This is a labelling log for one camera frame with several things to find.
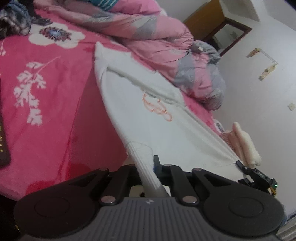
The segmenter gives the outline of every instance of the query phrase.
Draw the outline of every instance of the pink blanket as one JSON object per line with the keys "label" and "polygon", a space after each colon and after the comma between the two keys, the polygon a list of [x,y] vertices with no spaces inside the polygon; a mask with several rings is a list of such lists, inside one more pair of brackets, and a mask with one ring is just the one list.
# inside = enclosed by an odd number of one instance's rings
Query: pink blanket
{"label": "pink blanket", "polygon": [[[97,41],[129,50],[53,13],[38,14],[53,23],[0,41],[2,115],[11,154],[10,165],[0,169],[0,194],[15,200],[99,167],[115,171],[126,158],[95,81],[93,57]],[[186,95],[184,100],[215,131],[212,115]]]}
{"label": "pink blanket", "polygon": [[218,109],[225,83],[219,74],[220,56],[207,43],[193,41],[179,20],[160,15],[110,13],[77,0],[36,0],[40,9],[92,31],[118,37],[151,67],[208,110]]}

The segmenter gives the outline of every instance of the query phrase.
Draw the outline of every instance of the pink bed sheet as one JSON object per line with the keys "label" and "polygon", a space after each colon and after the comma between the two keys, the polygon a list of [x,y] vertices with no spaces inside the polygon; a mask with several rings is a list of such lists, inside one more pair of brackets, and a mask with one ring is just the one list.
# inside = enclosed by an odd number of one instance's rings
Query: pink bed sheet
{"label": "pink bed sheet", "polygon": [[[51,28],[32,27],[28,36],[0,41],[2,115],[12,160],[0,169],[0,194],[14,200],[99,167],[115,171],[126,158],[93,65],[97,41],[129,50],[54,14],[38,14],[54,22]],[[211,113],[184,99],[216,131]]]}

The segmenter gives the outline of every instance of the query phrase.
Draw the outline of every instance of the orange drawing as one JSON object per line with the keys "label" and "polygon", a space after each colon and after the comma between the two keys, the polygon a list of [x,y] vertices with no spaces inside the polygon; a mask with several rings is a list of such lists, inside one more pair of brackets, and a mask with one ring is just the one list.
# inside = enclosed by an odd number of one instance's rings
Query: orange drawing
{"label": "orange drawing", "polygon": [[170,122],[173,120],[172,115],[169,112],[167,112],[167,108],[164,106],[163,103],[161,103],[160,99],[158,99],[157,104],[153,104],[147,101],[146,97],[147,94],[144,93],[142,100],[147,110],[149,110],[150,112],[155,112],[158,115],[162,115],[166,121]]}

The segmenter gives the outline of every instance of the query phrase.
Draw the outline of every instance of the pink pillow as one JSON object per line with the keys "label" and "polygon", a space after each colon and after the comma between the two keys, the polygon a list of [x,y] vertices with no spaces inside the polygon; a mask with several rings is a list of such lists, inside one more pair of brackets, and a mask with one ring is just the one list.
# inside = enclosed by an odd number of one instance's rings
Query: pink pillow
{"label": "pink pillow", "polygon": [[125,14],[159,15],[162,8],[154,0],[118,0],[109,11]]}

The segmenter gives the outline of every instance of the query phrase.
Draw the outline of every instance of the light switch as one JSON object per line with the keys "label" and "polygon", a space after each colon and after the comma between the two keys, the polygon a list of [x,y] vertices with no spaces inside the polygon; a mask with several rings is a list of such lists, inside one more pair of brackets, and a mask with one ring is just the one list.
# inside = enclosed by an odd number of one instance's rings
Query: light switch
{"label": "light switch", "polygon": [[294,105],[293,103],[290,103],[290,104],[288,105],[288,108],[292,111],[292,110],[295,109],[295,105]]}

